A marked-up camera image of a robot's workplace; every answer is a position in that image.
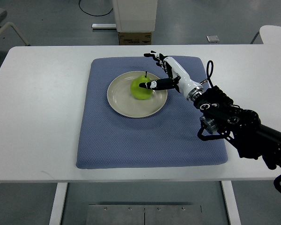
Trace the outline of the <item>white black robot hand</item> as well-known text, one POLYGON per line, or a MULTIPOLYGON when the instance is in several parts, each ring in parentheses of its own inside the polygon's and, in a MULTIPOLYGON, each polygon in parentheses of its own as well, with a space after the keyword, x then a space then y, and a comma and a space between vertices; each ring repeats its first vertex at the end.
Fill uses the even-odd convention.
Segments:
POLYGON ((161 67, 168 78, 142 82, 139 87, 149 90, 169 90, 176 89, 182 93, 188 101, 194 101, 198 96, 202 95, 204 89, 198 82, 193 81, 184 68, 171 56, 164 56, 161 53, 151 51, 145 53, 145 57, 152 57, 157 66, 161 67))

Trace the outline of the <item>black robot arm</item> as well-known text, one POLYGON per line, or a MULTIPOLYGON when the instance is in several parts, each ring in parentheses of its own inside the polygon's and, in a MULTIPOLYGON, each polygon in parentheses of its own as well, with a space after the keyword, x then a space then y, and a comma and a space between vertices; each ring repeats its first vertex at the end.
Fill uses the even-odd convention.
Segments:
MULTIPOLYGON (((199 139, 225 139, 237 149, 240 158, 262 157, 270 170, 281 168, 281 132, 262 125, 255 111, 235 105, 216 85, 196 94, 193 101, 203 114, 199 139)), ((274 187, 281 193, 281 175, 274 179, 274 187)))

